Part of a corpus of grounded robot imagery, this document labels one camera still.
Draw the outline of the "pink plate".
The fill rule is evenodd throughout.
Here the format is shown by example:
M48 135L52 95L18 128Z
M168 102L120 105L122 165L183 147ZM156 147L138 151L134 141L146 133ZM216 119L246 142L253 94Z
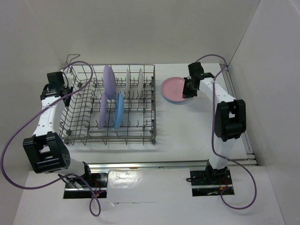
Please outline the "pink plate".
M181 101L184 82L182 77L170 77L164 80L161 85L163 97L173 101Z

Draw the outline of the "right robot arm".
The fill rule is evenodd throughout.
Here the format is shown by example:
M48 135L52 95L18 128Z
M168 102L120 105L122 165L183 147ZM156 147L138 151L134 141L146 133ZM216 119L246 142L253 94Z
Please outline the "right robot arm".
M246 103L236 99L223 89L212 73L205 73L200 62L188 65L189 77L184 78L182 97L193 98L204 93L213 105L212 150L208 160L210 169L205 180L214 184L221 178L219 170L228 166L228 158L236 140L246 131Z

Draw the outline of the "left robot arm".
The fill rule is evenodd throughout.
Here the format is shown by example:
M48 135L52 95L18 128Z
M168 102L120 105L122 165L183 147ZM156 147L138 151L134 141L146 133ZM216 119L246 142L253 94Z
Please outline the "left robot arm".
M32 137L23 140L23 148L35 173L76 174L76 182L87 187L92 183L92 174L85 162L71 158L70 153L59 136L60 119L69 106L71 97L53 102L73 92L70 73L53 72L47 74L48 84L40 96L42 109L39 122Z

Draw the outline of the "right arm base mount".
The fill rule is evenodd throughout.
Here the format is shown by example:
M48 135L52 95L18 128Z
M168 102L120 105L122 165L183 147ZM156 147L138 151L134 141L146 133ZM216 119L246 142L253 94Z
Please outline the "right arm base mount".
M216 180L209 180L205 171L190 171L186 182L191 184L192 196L234 195L233 181L230 171Z

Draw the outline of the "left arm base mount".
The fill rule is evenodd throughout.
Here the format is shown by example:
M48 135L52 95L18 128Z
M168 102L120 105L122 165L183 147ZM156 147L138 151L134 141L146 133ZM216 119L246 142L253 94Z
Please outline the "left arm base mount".
M92 173L90 178L85 178L98 199L107 197L108 172ZM64 199L91 199L90 189L76 177L65 179Z

